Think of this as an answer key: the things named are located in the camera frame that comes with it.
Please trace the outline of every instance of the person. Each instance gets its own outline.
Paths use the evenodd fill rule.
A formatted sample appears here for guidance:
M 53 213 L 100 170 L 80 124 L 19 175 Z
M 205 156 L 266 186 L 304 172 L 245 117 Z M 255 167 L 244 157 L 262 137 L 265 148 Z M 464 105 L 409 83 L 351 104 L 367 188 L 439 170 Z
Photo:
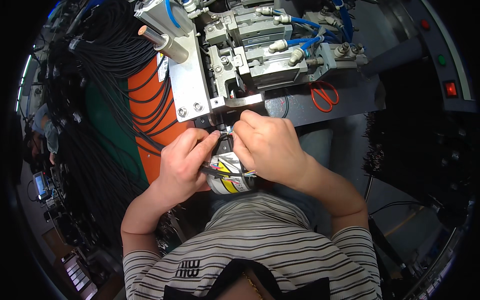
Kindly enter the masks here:
M 43 136 L 47 139 L 47 148 L 50 151 L 50 162 L 55 165 L 55 154 L 59 149 L 58 132 L 50 119 L 46 103 L 36 111 L 33 118 L 31 134 L 26 134 L 24 138 L 26 147 L 29 149 L 28 151 L 31 151 L 32 159 L 35 159 L 41 151 L 40 145 Z
M 179 135 L 162 150 L 158 178 L 128 207 L 121 225 L 127 298 L 381 299 L 362 196 L 302 150 L 289 120 L 249 110 L 234 124 L 233 151 L 245 168 L 291 192 L 239 194 L 202 233 L 159 256 L 159 217 L 204 187 L 198 170 L 219 136 L 196 128 Z M 330 239 L 314 232 L 300 198 L 328 211 Z

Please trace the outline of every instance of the red light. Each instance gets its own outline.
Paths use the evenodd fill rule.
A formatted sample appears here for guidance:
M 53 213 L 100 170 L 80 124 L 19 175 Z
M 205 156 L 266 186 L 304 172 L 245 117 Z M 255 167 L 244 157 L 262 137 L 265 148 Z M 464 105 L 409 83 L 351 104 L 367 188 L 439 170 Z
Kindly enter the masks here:
M 421 20 L 420 25 L 423 27 L 423 29 L 430 30 L 430 24 L 428 24 L 427 20 Z
M 447 92 L 447 96 L 449 97 L 456 96 L 455 83 L 453 82 L 445 83 L 445 91 Z

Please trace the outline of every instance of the red scissors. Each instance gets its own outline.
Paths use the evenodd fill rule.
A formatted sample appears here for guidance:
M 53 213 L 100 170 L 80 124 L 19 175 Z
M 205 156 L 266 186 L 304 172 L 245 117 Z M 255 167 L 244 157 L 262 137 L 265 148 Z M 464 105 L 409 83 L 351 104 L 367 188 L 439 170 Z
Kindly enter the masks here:
M 318 85 L 318 87 L 320 88 L 320 91 L 315 88 L 314 84 Z M 335 92 L 335 95 L 336 95 L 336 101 L 335 102 L 333 102 L 332 99 L 327 95 L 325 90 L 322 88 L 322 85 L 326 85 L 326 86 L 330 87 Z M 317 101 L 315 101 L 315 95 L 313 94 L 313 92 L 316 92 L 318 95 L 320 95 L 320 97 L 322 97 L 325 100 L 325 102 L 328 103 L 330 108 L 328 108 L 328 109 L 321 108 L 320 105 L 318 105 Z M 336 89 L 333 87 L 333 85 L 331 85 L 331 84 L 329 84 L 325 81 L 317 81 L 317 82 L 314 82 L 314 83 L 310 83 L 310 93 L 312 94 L 313 104 L 315 104 L 315 106 L 320 111 L 323 111 L 323 112 L 331 111 L 332 108 L 333 108 L 333 105 L 337 104 L 338 100 L 339 100 L 338 92 L 336 91 Z

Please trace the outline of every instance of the green panel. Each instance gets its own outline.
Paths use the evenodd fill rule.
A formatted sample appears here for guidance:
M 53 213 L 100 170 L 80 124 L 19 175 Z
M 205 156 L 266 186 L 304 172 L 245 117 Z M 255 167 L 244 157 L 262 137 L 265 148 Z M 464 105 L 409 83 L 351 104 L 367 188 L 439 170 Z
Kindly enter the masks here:
M 120 88 L 127 89 L 127 81 L 121 82 Z M 100 139 L 104 148 L 110 153 L 113 159 L 121 164 L 126 170 L 133 173 L 134 177 L 136 177 L 138 174 L 140 175 L 140 179 L 142 179 L 144 182 L 148 182 L 140 155 L 138 154 L 138 148 L 136 142 L 134 141 L 134 137 L 129 137 L 118 126 L 113 119 L 108 106 L 103 100 L 102 95 L 93 83 L 90 83 L 86 88 L 85 105 L 92 125 L 104 136 L 110 139 L 113 144 L 126 153 L 115 149 L 112 145 L 103 141 L 103 139 Z

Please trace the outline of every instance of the red switch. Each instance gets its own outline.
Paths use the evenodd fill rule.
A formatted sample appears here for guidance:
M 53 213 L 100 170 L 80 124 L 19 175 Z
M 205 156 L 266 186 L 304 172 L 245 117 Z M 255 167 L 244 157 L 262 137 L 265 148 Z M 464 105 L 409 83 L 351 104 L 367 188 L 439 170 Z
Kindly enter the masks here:
M 425 19 L 421 20 L 420 25 L 423 27 L 423 29 L 430 30 L 430 24 L 428 24 L 427 20 Z
M 447 94 L 447 98 L 456 98 L 456 87 L 454 82 L 446 82 L 444 83 L 445 92 Z

